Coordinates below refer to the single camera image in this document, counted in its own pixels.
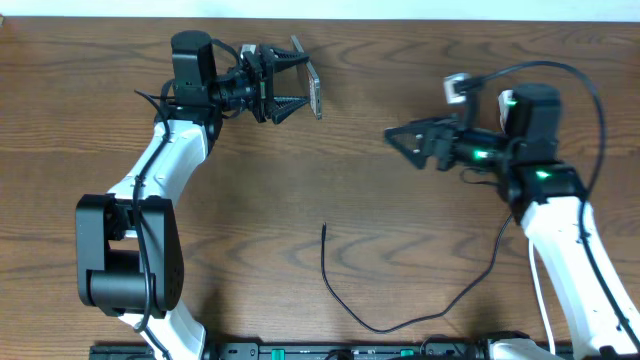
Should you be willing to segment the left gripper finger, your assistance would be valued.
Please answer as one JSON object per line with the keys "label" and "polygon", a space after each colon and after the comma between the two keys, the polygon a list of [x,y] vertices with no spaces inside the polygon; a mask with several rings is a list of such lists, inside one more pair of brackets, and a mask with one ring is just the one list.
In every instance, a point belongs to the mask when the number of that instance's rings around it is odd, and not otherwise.
{"label": "left gripper finger", "polygon": [[270,106],[270,119],[276,125],[309,103],[305,96],[275,96]]}
{"label": "left gripper finger", "polygon": [[285,50],[269,45],[261,45],[260,49],[264,61],[272,68],[291,68],[305,64],[310,60],[310,55],[305,52]]}

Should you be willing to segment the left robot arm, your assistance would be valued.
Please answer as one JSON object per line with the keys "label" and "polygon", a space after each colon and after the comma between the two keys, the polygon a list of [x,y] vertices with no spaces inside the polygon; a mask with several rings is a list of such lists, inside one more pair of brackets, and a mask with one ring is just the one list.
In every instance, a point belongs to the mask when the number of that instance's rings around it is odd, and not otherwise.
{"label": "left robot arm", "polygon": [[250,112],[259,123],[283,122],[318,106],[318,93],[277,96],[276,74],[304,68],[292,49],[239,49],[197,30],[171,39],[174,75],[157,95],[140,95],[156,111],[150,143],[127,175],[104,194],[85,194],[75,210],[77,289],[81,302],[140,334],[153,359],[215,359],[181,298],[184,259],[175,207],[194,171],[211,154],[225,120]]}

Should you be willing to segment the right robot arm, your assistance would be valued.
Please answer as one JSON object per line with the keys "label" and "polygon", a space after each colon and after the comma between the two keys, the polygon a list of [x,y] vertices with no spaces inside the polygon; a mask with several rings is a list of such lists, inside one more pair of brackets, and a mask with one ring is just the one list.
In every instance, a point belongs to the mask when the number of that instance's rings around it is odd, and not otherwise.
{"label": "right robot arm", "polygon": [[495,175],[497,192],[539,253],[569,326],[577,359],[636,359],[639,312],[609,259],[588,189],[557,157],[559,92],[523,84],[500,96],[502,130],[474,128],[454,115],[384,132],[416,168],[464,165]]}

